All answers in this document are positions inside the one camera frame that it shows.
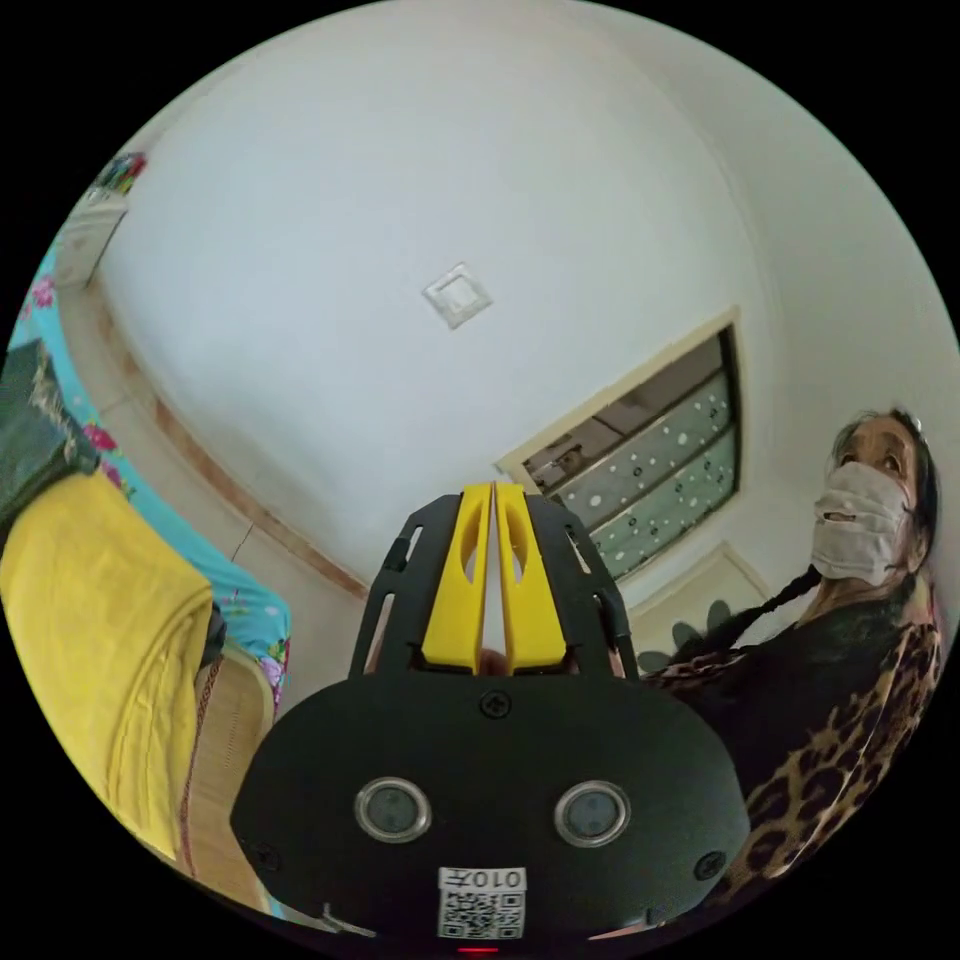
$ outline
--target yellow cloth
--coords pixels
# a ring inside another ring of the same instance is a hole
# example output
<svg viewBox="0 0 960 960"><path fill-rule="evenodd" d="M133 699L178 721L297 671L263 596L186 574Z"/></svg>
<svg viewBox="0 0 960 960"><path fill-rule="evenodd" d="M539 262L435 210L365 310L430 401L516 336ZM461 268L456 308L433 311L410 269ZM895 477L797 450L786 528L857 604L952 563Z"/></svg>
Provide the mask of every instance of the yellow cloth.
<svg viewBox="0 0 960 960"><path fill-rule="evenodd" d="M20 515L0 597L67 756L128 830L176 857L209 581L98 472L60 481Z"/></svg>

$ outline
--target face mask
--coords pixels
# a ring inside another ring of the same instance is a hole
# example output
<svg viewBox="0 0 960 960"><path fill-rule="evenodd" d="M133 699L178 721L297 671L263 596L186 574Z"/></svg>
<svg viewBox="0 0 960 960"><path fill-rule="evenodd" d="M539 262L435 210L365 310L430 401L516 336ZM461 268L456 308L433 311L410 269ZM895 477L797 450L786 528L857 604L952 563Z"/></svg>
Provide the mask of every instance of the face mask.
<svg viewBox="0 0 960 960"><path fill-rule="evenodd" d="M879 587L897 566L907 514L903 487L862 463L846 463L827 478L816 502L813 566L827 580L853 577ZM841 514L852 520L828 520Z"/></svg>

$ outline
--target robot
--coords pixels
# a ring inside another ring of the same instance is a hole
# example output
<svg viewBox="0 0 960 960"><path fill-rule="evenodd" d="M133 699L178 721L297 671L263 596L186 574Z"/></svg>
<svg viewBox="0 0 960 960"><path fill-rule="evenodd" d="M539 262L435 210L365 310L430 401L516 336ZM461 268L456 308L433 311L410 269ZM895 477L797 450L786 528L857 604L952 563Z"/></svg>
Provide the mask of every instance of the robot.
<svg viewBox="0 0 960 960"><path fill-rule="evenodd" d="M481 673L491 550L504 676ZM276 901L357 948L408 956L557 956L672 920L749 832L719 737L641 680L580 520L507 483L410 516L348 677L270 731L231 826Z"/></svg>

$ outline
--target label sticker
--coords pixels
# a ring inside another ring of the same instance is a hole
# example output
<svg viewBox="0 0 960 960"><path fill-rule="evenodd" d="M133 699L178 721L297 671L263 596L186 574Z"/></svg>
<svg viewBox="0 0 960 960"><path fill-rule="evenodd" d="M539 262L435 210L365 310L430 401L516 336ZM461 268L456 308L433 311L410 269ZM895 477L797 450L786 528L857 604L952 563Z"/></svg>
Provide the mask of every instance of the label sticker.
<svg viewBox="0 0 960 960"><path fill-rule="evenodd" d="M519 940L526 914L525 867L441 867L437 936Z"/></svg>

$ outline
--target woven mat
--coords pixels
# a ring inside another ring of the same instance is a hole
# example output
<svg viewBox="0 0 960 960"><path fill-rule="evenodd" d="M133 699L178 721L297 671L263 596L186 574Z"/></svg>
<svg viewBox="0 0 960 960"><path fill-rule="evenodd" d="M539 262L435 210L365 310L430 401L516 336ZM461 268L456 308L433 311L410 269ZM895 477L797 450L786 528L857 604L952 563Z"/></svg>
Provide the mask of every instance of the woven mat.
<svg viewBox="0 0 960 960"><path fill-rule="evenodd" d="M242 651L197 677L197 743L180 810L181 873L254 910L269 912L263 888L230 830L244 774L273 723L273 698L259 665Z"/></svg>

